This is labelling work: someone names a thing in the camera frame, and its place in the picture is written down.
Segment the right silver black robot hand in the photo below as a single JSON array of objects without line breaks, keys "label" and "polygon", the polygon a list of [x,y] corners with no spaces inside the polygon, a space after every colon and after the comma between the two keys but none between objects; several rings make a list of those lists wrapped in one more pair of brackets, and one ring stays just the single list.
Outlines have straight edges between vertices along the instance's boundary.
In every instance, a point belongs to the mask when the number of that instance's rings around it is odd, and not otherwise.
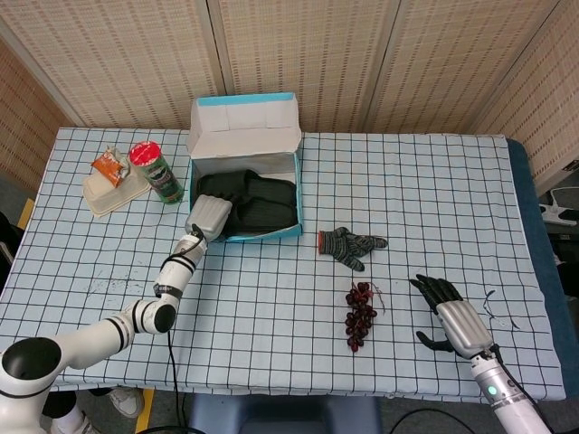
[{"label": "right silver black robot hand", "polygon": [[489,354],[495,344],[472,304],[446,279],[417,274],[410,279],[431,311],[439,319],[446,338],[433,341],[422,331],[415,334],[419,341],[433,351],[456,353],[464,359]]}]

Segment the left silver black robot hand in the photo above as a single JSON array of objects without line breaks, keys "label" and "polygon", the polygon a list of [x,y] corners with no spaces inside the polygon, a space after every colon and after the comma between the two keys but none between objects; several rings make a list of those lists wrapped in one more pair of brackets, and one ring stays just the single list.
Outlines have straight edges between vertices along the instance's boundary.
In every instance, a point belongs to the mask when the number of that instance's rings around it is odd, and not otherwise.
[{"label": "left silver black robot hand", "polygon": [[185,232],[203,235],[207,242],[221,236],[233,204],[223,198],[200,194],[185,221]]}]

